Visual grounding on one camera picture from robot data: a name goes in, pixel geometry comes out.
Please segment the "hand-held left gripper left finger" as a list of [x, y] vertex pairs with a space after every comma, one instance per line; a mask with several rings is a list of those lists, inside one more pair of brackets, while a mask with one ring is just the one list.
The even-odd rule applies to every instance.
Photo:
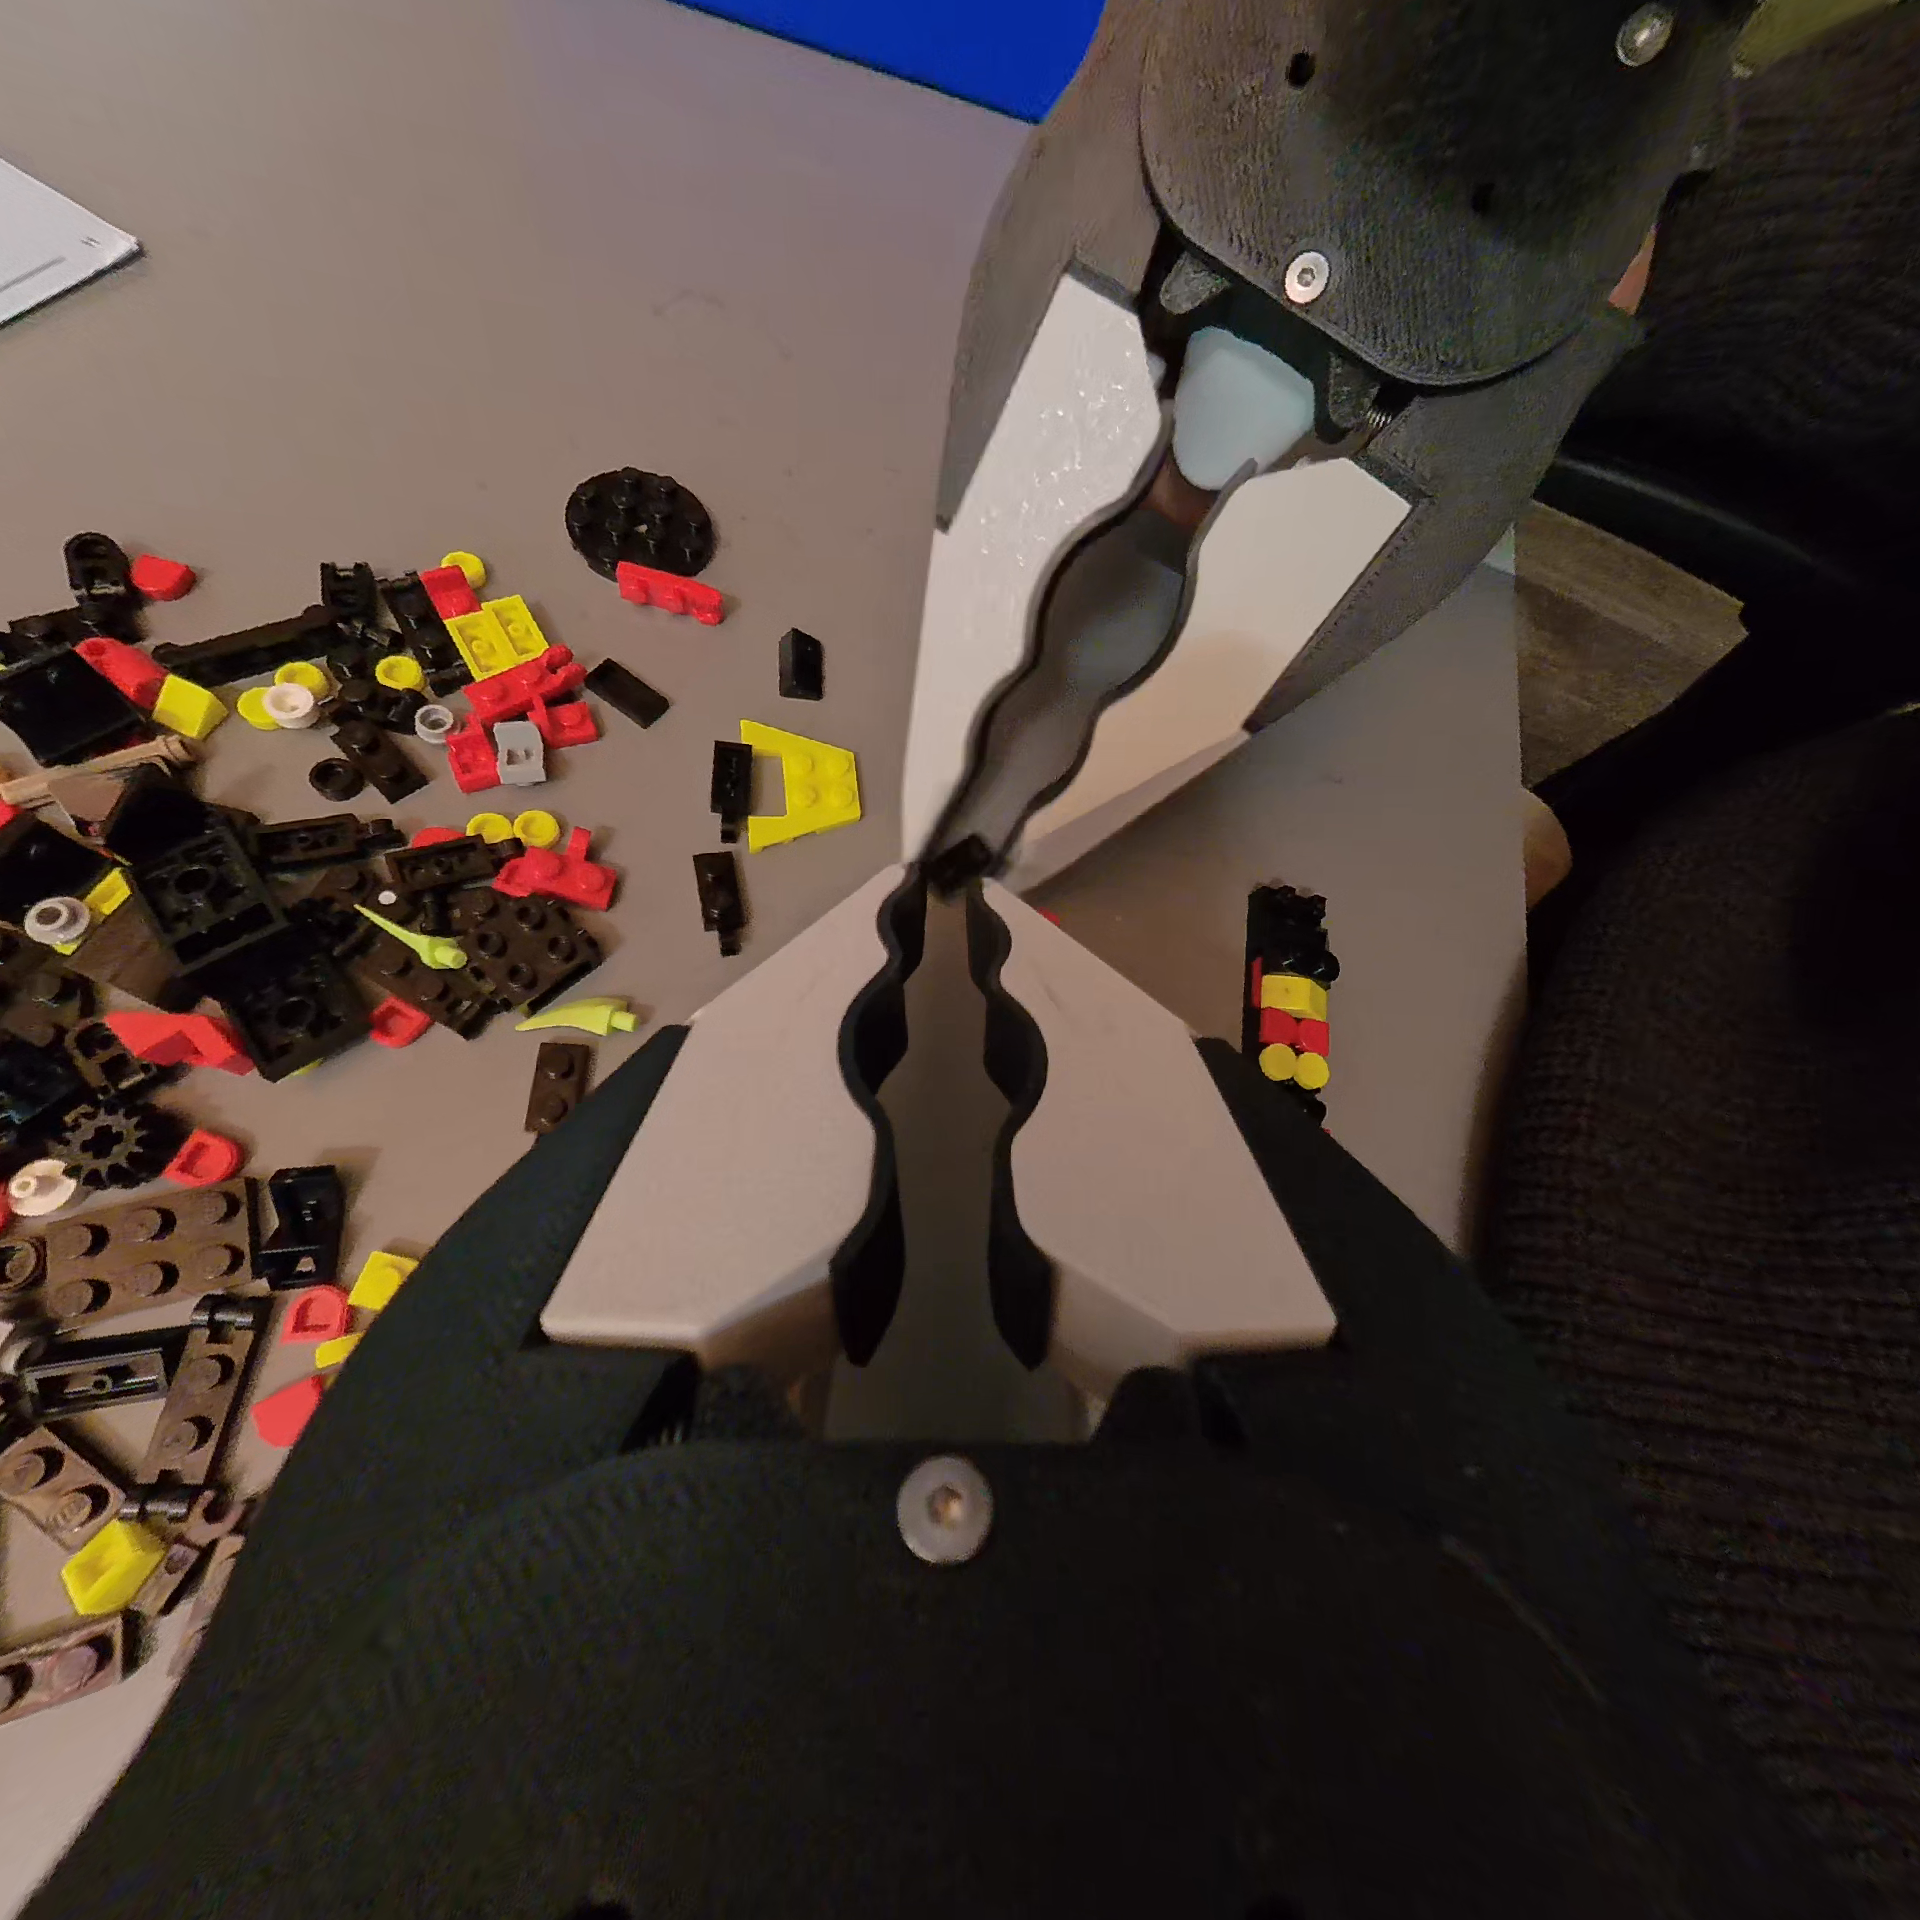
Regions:
[[542, 1331], [700, 1365], [869, 1362], [905, 1278], [879, 1090], [908, 1044], [924, 883], [879, 870], [709, 1001]]

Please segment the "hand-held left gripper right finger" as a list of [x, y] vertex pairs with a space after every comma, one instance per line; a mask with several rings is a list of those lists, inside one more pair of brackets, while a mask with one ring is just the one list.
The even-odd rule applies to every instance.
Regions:
[[994, 881], [966, 892], [992, 1151], [988, 1281], [1029, 1370], [1324, 1347], [1335, 1309], [1189, 1026]]

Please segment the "person's right forearm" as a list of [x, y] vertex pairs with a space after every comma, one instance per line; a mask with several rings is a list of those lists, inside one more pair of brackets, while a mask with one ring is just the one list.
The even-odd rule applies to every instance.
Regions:
[[1582, 433], [1916, 462], [1916, 4], [1742, 86], [1733, 156], [1660, 221], [1638, 322]]

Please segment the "black red yellow lego assembly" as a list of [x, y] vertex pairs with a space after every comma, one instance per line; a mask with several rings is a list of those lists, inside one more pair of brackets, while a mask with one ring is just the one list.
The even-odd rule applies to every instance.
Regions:
[[1326, 900], [1281, 881], [1258, 883], [1245, 900], [1239, 1049], [1319, 1125], [1327, 1121], [1335, 983]]

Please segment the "pile of lego pieces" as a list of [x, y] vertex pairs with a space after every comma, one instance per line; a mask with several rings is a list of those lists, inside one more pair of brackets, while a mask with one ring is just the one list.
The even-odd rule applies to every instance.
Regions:
[[120, 1686], [192, 1596], [189, 1660], [244, 1541], [237, 1418], [287, 1452], [416, 1260], [344, 1275], [333, 1161], [254, 1169], [169, 1108], [186, 1071], [282, 1087], [497, 1017], [542, 1031], [526, 1132], [585, 1092], [597, 918], [616, 876], [585, 826], [522, 809], [466, 833], [370, 819], [428, 787], [436, 738], [466, 795], [516, 727], [590, 743], [590, 699], [654, 723], [614, 660], [486, 601], [479, 559], [378, 578], [254, 631], [148, 644], [196, 572], [103, 533], [63, 542], [71, 603], [5, 623], [5, 1521], [61, 1555], [63, 1618], [5, 1645], [5, 1725]]

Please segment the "blue storage bin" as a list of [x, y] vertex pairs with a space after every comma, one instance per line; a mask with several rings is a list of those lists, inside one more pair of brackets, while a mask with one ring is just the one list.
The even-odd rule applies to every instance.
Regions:
[[692, 3], [744, 29], [1034, 126], [1089, 47], [1101, 3]]

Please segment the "lego instruction booklet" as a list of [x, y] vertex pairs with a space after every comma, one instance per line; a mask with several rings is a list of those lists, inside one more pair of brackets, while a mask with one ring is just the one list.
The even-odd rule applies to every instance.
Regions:
[[128, 230], [2, 161], [2, 324], [142, 255]]

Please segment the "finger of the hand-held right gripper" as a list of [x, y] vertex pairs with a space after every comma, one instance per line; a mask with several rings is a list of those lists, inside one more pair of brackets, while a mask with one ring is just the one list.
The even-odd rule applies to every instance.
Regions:
[[1169, 631], [1086, 719], [1001, 863], [1034, 889], [1232, 757], [1410, 513], [1356, 459], [1245, 475], [1205, 524]]
[[1167, 436], [1136, 310], [1060, 276], [929, 543], [898, 806], [914, 868], [972, 833], [999, 866], [1082, 747], [1096, 669], [1074, 660], [1064, 586], [1138, 503]]

